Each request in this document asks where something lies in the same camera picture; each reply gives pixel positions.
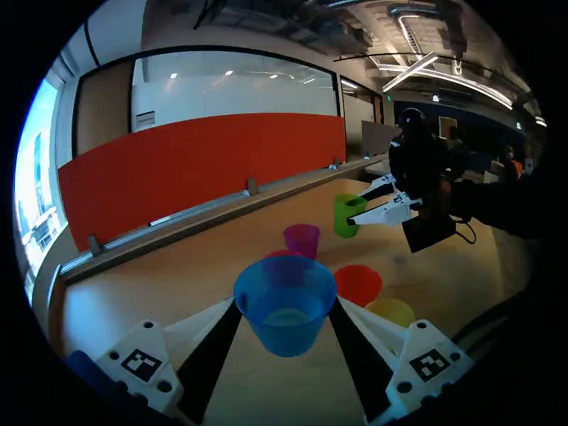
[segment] wooden table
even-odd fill
[[[491,228],[475,220],[475,245],[453,236],[416,254],[401,226],[367,225],[352,239],[337,237],[334,196],[367,186],[328,182],[70,286],[66,352],[81,349],[97,358],[144,318],[165,326],[230,296],[238,274],[284,249],[282,231],[299,222],[321,229],[318,260],[331,271],[350,263],[376,269],[382,296],[406,301],[449,336],[502,300]],[[360,425],[362,418],[329,320],[308,353],[291,359],[269,354],[242,320],[206,413],[208,425]]]

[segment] green cup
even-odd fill
[[[342,238],[351,238],[357,235],[359,225],[347,224],[347,218],[365,211],[367,200],[353,194],[339,194],[334,200],[333,229],[335,234]]]

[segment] yellow cup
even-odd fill
[[[399,299],[382,297],[369,303],[365,309],[401,327],[408,327],[416,321],[412,308]]]

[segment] red wall panel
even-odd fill
[[[237,114],[133,133],[59,169],[69,227],[80,251],[246,189],[345,160],[342,117]]]

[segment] blue cup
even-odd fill
[[[333,275],[300,256],[276,256],[245,269],[234,286],[236,305],[262,345],[278,356],[306,352],[337,296]]]

